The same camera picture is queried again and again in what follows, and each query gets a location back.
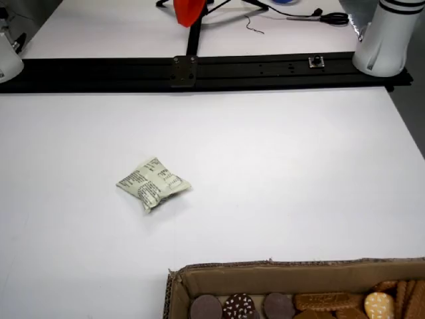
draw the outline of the cardboard box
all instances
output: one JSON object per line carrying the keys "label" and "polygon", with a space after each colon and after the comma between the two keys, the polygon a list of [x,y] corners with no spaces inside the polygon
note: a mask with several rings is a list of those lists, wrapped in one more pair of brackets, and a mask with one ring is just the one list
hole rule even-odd
{"label": "cardboard box", "polygon": [[223,303],[231,294],[249,294],[261,309],[271,292],[367,292],[384,280],[425,279],[425,258],[191,265],[170,273],[164,319],[188,319],[192,301],[213,294]]}

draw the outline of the red object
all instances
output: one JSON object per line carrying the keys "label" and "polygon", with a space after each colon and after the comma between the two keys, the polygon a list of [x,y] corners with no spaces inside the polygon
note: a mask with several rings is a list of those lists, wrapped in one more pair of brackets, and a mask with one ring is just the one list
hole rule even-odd
{"label": "red object", "polygon": [[207,0],[174,0],[177,22],[190,27],[199,18]]}

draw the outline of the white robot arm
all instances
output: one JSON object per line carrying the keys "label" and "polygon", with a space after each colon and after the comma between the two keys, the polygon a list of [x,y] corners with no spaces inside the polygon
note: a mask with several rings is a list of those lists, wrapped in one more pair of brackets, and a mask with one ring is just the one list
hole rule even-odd
{"label": "white robot arm", "polygon": [[6,34],[0,33],[0,83],[11,80],[24,69],[18,54],[22,51],[26,38],[26,34],[23,33],[11,44]]}
{"label": "white robot arm", "polygon": [[363,73],[388,77],[403,71],[414,26],[424,0],[380,0],[353,57]]}

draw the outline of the gray floor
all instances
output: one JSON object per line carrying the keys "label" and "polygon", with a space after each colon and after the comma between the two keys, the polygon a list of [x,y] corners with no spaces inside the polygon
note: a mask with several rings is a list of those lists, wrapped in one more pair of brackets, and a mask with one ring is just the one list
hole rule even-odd
{"label": "gray floor", "polygon": [[[31,38],[56,9],[62,0],[1,0],[10,5],[22,15],[11,22],[11,34],[17,37],[21,32],[27,32]],[[340,0],[346,12],[353,15],[354,24],[361,28],[373,17],[378,0]],[[402,119],[406,123],[419,150],[425,157],[425,16],[422,14],[413,34],[408,50],[407,69],[414,78],[409,87],[399,87],[392,92]]]}

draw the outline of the cookie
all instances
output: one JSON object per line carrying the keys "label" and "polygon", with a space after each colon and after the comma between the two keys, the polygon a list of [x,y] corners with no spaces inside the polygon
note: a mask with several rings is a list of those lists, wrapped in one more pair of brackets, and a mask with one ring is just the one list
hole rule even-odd
{"label": "cookie", "polygon": [[365,296],[362,294],[352,294],[351,298],[353,299],[353,302],[355,303],[353,308],[362,310],[363,304],[365,303]]}
{"label": "cookie", "polygon": [[260,314],[257,310],[254,310],[253,313],[242,316],[242,319],[260,319]]}
{"label": "cookie", "polygon": [[234,294],[227,298],[223,306],[223,319],[245,319],[255,316],[255,305],[247,294]]}
{"label": "cookie", "polygon": [[406,314],[407,305],[409,303],[410,298],[412,297],[412,293],[413,293],[415,285],[416,285],[415,280],[411,280],[407,283],[406,294],[404,295],[404,302],[403,302],[403,316]]}
{"label": "cookie", "polygon": [[382,282],[374,285],[372,290],[375,291],[375,292],[385,292],[387,290],[396,288],[397,284],[398,284],[397,280],[382,281]]}
{"label": "cookie", "polygon": [[292,301],[284,294],[277,292],[269,294],[264,299],[263,311],[267,319],[292,319],[295,316]]}
{"label": "cookie", "polygon": [[196,298],[191,306],[191,319],[221,319],[221,314],[220,301],[210,294]]}
{"label": "cookie", "polygon": [[297,294],[295,296],[295,306],[301,311],[307,309],[314,311],[335,311],[339,309],[355,308],[358,302],[357,295],[344,292]]}
{"label": "cookie", "polygon": [[367,319],[366,314],[354,308],[338,310],[335,315],[337,319]]}
{"label": "cookie", "polygon": [[330,312],[306,310],[296,315],[294,319],[335,319],[335,317]]}
{"label": "cookie", "polygon": [[425,318],[425,280],[416,282],[404,314],[404,319],[420,318]]}
{"label": "cookie", "polygon": [[374,292],[366,297],[365,310],[370,319],[394,319],[394,299],[389,294]]}
{"label": "cookie", "polygon": [[406,295],[406,287],[407,282],[406,281],[399,281],[397,284],[397,295],[396,295],[396,303],[395,303],[395,319],[402,319],[403,315],[403,304],[404,304],[404,297]]}

